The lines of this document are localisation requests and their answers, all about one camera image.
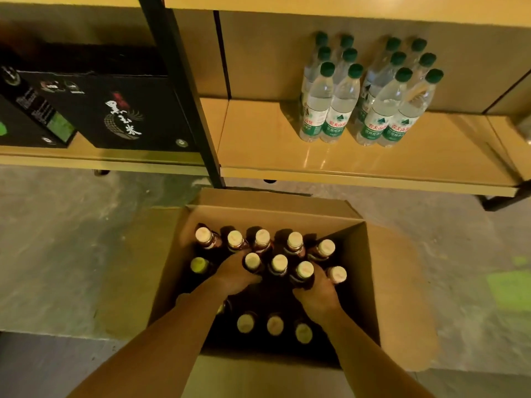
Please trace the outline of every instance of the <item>green bottle cap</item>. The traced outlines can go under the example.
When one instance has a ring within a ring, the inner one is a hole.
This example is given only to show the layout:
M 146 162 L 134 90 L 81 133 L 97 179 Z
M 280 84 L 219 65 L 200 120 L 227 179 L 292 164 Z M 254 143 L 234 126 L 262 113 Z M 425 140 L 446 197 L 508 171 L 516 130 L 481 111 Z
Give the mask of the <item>green bottle cap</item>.
M 341 42 L 340 46 L 344 49 L 347 49 L 349 47 L 352 47 L 354 44 L 354 37 L 350 35 L 343 35 L 341 36 Z
M 361 64 L 352 64 L 348 68 L 348 76 L 352 79 L 360 78 L 363 74 L 363 66 Z
M 358 57 L 358 51 L 356 49 L 350 48 L 343 52 L 343 60 L 348 62 L 355 62 L 356 57 Z
M 387 41 L 386 50 L 387 51 L 397 51 L 398 48 L 400 47 L 401 43 L 402 43 L 402 40 L 400 40 L 398 38 L 390 38 Z
M 324 32 L 317 32 L 315 35 L 316 46 L 326 46 L 328 43 L 328 35 Z
M 317 52 L 317 58 L 321 61 L 326 61 L 330 59 L 331 50 L 328 46 L 322 46 Z
M 425 79 L 430 84 L 437 84 L 439 83 L 439 81 L 442 79 L 443 76 L 444 76 L 444 73 L 441 70 L 434 68 L 428 71 Z
M 421 59 L 418 61 L 418 63 L 426 68 L 429 68 L 433 65 L 433 63 L 437 60 L 437 56 L 433 53 L 424 53 L 421 56 Z
M 411 75 L 413 75 L 413 71 L 409 68 L 402 67 L 397 71 L 395 79 L 399 82 L 408 82 L 411 79 Z
M 420 53 L 426 48 L 427 45 L 428 45 L 428 42 L 426 40 L 417 38 L 411 44 L 411 50 Z
M 406 53 L 403 51 L 395 51 L 391 56 L 391 64 L 394 66 L 401 66 L 406 61 Z
M 323 77 L 331 77 L 334 75 L 335 65 L 333 62 L 325 61 L 321 64 L 321 75 Z

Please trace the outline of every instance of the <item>box flap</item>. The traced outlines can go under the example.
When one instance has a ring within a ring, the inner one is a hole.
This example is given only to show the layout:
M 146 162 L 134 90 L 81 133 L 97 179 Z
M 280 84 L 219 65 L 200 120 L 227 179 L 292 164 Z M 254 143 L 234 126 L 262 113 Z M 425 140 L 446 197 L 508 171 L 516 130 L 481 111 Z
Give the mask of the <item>box flap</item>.
M 103 275 L 96 327 L 129 340 L 149 324 L 182 208 L 154 207 L 136 214 Z
M 367 223 L 367 232 L 381 347 L 402 368 L 425 370 L 439 341 L 416 249 L 393 230 Z
M 362 219 L 347 201 L 263 191 L 203 188 L 190 205 L 294 212 L 339 218 Z

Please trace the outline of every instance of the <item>hand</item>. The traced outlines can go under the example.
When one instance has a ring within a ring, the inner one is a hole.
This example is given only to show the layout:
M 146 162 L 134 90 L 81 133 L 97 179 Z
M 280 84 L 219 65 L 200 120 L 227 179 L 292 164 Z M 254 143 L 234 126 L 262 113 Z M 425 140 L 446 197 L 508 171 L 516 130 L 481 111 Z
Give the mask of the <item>hand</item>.
M 323 327 L 330 317 L 342 308 L 334 284 L 327 278 L 323 269 L 313 264 L 313 274 L 313 287 L 309 290 L 294 289 L 293 294 L 302 303 L 308 317 Z
M 212 277 L 221 285 L 221 288 L 227 296 L 238 294 L 251 283 L 258 283 L 262 280 L 261 276 L 251 274 L 243 267 L 243 257 L 250 250 L 243 250 L 232 254 L 228 259 L 222 262 L 216 274 Z

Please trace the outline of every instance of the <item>white bottle cap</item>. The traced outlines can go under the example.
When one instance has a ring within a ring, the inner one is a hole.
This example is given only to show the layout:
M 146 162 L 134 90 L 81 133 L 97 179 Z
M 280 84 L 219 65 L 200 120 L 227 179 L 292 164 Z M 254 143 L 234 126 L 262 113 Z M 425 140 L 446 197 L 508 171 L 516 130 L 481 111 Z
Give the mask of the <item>white bottle cap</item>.
M 245 266 L 254 271 L 260 266 L 260 257 L 256 253 L 249 253 L 245 256 Z
M 279 316 L 271 316 L 267 321 L 267 330 L 273 336 L 279 336 L 284 329 L 284 321 Z
M 201 243 L 206 243 L 212 237 L 212 232 L 207 227 L 200 227 L 196 230 L 196 239 Z
M 321 253 L 323 257 L 328 257 L 335 251 L 335 244 L 333 241 L 325 239 L 319 243 L 317 250 L 319 250 L 319 253 Z
M 249 334 L 254 328 L 254 318 L 250 314 L 242 314 L 236 322 L 238 331 L 242 334 Z
M 307 324 L 300 323 L 295 328 L 295 336 L 297 337 L 297 341 L 307 344 L 312 340 L 313 332 Z
M 309 261 L 302 261 L 297 266 L 297 275 L 301 278 L 309 278 L 313 275 L 313 264 Z
M 238 247 L 240 244 L 242 244 L 243 236 L 237 230 L 233 230 L 227 236 L 227 241 L 231 247 Z
M 256 232 L 256 243 L 260 246 L 266 246 L 267 243 L 271 240 L 271 236 L 269 235 L 269 232 L 266 229 L 260 229 L 258 232 Z
M 273 257 L 271 266 L 276 272 L 283 272 L 288 267 L 288 259 L 284 254 L 278 254 Z
M 347 279 L 347 271 L 340 266 L 328 269 L 328 278 L 334 283 L 342 283 Z
M 288 246 L 293 249 L 298 249 L 302 246 L 302 234 L 299 232 L 291 232 L 288 236 Z
M 190 268 L 196 274 L 202 274 L 207 270 L 208 261 L 202 257 L 196 257 L 190 262 Z

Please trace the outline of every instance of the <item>bottle cap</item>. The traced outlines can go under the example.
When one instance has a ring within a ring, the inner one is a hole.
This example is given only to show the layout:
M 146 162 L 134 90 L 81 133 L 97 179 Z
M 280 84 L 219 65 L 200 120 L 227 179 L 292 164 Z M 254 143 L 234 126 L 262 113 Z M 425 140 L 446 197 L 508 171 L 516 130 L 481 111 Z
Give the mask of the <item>bottle cap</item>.
M 202 274 L 206 271 L 208 261 L 202 257 L 196 257 L 190 262 L 190 269 L 196 274 Z
M 313 264 L 309 261 L 302 261 L 298 266 L 297 266 L 297 275 L 301 278 L 309 278 L 310 276 L 313 275 Z
M 400 47 L 400 44 L 402 43 L 402 40 L 398 38 L 389 38 L 386 44 L 386 50 L 387 51 L 397 51 Z
M 288 246 L 293 249 L 299 249 L 302 246 L 302 234 L 291 232 L 288 236 Z
M 328 43 L 328 35 L 324 32 L 317 32 L 315 35 L 316 46 L 326 46 Z
M 300 323 L 297 325 L 297 328 L 295 328 L 295 336 L 297 337 L 297 341 L 306 345 L 312 340 L 313 332 L 307 324 Z
M 335 251 L 335 244 L 333 241 L 325 239 L 319 243 L 317 250 L 323 257 L 328 257 Z
M 430 84 L 437 84 L 439 83 L 439 81 L 442 79 L 443 76 L 444 76 L 444 73 L 441 70 L 434 68 L 428 71 L 425 79 L 426 79 L 426 82 L 429 82 Z
M 421 59 L 418 61 L 418 63 L 426 68 L 429 68 L 433 65 L 433 63 L 437 60 L 437 56 L 433 53 L 424 53 L 421 56 Z
M 395 51 L 391 56 L 391 64 L 394 66 L 401 66 L 406 60 L 406 53 L 403 51 Z
M 422 38 L 417 38 L 411 44 L 411 50 L 417 53 L 420 53 L 426 48 L 427 45 L 428 45 L 428 42 L 426 40 Z
M 267 330 L 273 336 L 279 336 L 284 330 L 284 321 L 279 316 L 271 316 L 267 321 Z
M 256 270 L 260 266 L 260 257 L 256 253 L 249 253 L 245 256 L 245 266 L 251 271 Z
M 319 51 L 317 52 L 317 59 L 320 61 L 326 61 L 330 59 L 330 48 L 328 46 L 322 46 L 319 48 Z
M 355 62 L 356 57 L 358 57 L 358 51 L 356 49 L 350 48 L 343 52 L 343 60 L 348 62 Z
M 196 230 L 196 239 L 201 243 L 208 242 L 211 237 L 212 232 L 208 229 L 208 227 L 200 227 Z
M 323 77 L 331 77 L 334 75 L 335 65 L 333 62 L 325 61 L 321 64 L 321 75 Z
M 413 71 L 409 68 L 402 67 L 397 71 L 395 79 L 399 82 L 408 82 L 411 79 L 411 75 L 413 75 Z
M 283 272 L 288 267 L 288 259 L 284 254 L 278 254 L 273 257 L 271 266 L 276 272 Z
M 340 266 L 328 270 L 328 278 L 334 283 L 342 283 L 347 279 L 347 271 Z
M 343 35 L 341 36 L 341 42 L 339 43 L 339 45 L 346 49 L 348 47 L 352 47 L 352 45 L 354 44 L 354 37 L 353 36 L 350 36 L 350 35 Z
M 229 242 L 229 246 L 238 247 L 242 244 L 243 236 L 237 230 L 232 230 L 227 236 L 227 241 Z
M 254 328 L 254 317 L 250 314 L 242 314 L 238 317 L 236 326 L 242 334 L 249 334 Z
M 256 232 L 255 241 L 260 246 L 267 246 L 270 240 L 271 236 L 266 229 L 260 229 L 258 232 Z
M 363 74 L 363 66 L 361 64 L 352 64 L 348 68 L 348 76 L 352 79 L 360 78 Z

